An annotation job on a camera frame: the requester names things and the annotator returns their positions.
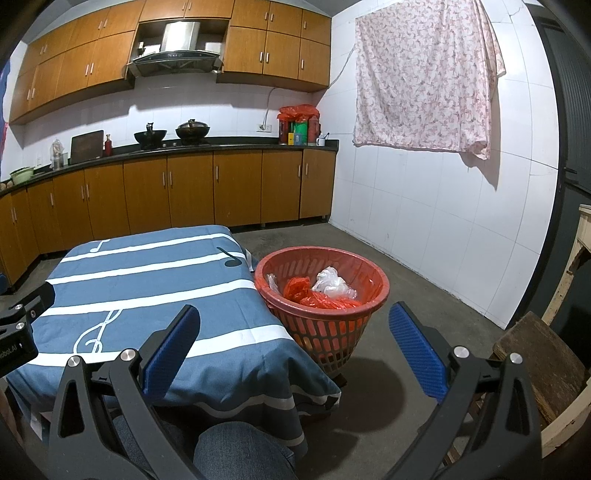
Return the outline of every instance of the white plastic bag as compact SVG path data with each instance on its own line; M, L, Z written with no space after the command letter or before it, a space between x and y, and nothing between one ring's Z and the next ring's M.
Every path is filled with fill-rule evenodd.
M267 283L269 284L269 287L271 287L272 291L274 291L275 293L279 293L279 295L281 295L281 293L279 292L279 287L277 286L277 277L274 273L270 273L267 275Z
M325 293L331 299L347 297L354 300L357 297L357 291L349 288L347 282L339 277L339 273L333 267L326 267L316 275L316 284L312 290Z

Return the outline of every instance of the red plastic basket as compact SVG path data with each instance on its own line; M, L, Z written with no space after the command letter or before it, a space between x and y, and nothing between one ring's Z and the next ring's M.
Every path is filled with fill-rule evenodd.
M357 290L363 305L345 310L306 307L271 290L267 275L275 274L279 290L293 277L316 275L335 267L339 276ZM292 247L267 255L255 271L255 285L272 313L297 342L331 377L347 362L372 313L388 298L388 277L375 263L344 250L326 247Z

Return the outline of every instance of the metal screw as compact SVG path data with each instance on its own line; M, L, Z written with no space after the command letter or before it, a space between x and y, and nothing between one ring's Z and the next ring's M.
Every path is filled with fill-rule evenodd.
M523 357L515 352L509 355L509 360L511 360L511 362L513 362L514 364L523 363Z
M130 360L133 360L135 358L135 350L128 348L127 350L123 350L121 352L120 358L124 361L124 362L129 362Z
M68 367L76 367L78 364L80 363L80 357L79 356L71 356L68 359Z
M470 355L470 350L468 350L465 346L457 346L453 349L453 354L458 358L468 358Z

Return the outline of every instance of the black pot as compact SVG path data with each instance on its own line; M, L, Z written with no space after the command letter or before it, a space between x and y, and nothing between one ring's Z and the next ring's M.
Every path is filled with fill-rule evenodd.
M197 143L209 133L209 126L191 119L185 124L179 125L176 131L183 142Z
M166 130L152 130L153 124L146 125L145 132L134 134L142 150L153 150L162 146L162 140L166 136Z

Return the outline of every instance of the dark door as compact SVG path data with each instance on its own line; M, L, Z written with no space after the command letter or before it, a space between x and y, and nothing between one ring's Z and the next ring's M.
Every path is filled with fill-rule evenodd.
M558 192L540 262L513 318L540 317L560 281L579 225L579 205L591 205L591 64L557 24L538 25L548 54L560 125ZM577 274L551 324L586 367L591 366L591 262Z

